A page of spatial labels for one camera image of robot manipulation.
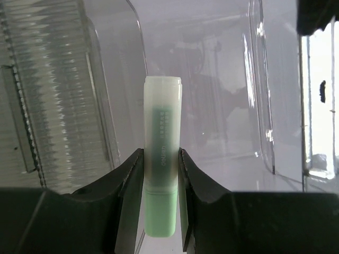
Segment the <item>green cap highlighter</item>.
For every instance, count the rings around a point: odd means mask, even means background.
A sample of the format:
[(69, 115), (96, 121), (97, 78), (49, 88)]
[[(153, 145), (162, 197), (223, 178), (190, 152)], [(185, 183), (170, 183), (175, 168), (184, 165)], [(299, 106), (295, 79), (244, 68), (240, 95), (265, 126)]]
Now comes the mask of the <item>green cap highlighter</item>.
[(153, 238), (171, 237), (176, 228), (181, 111), (181, 79), (147, 76), (144, 83), (144, 230)]

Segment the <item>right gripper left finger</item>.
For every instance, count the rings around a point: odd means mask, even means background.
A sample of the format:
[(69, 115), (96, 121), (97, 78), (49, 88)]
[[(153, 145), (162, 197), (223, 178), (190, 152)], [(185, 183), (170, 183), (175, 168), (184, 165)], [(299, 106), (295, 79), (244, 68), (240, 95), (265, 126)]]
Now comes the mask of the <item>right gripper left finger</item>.
[(1, 253), (134, 253), (144, 151), (71, 194), (1, 189)]

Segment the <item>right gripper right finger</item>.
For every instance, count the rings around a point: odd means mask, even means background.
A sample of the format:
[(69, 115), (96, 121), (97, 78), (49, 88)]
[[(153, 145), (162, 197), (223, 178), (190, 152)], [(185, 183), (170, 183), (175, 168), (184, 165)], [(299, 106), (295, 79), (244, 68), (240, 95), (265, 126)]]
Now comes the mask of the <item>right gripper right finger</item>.
[(338, 253), (338, 195), (232, 192), (180, 149), (179, 201), (186, 253)]

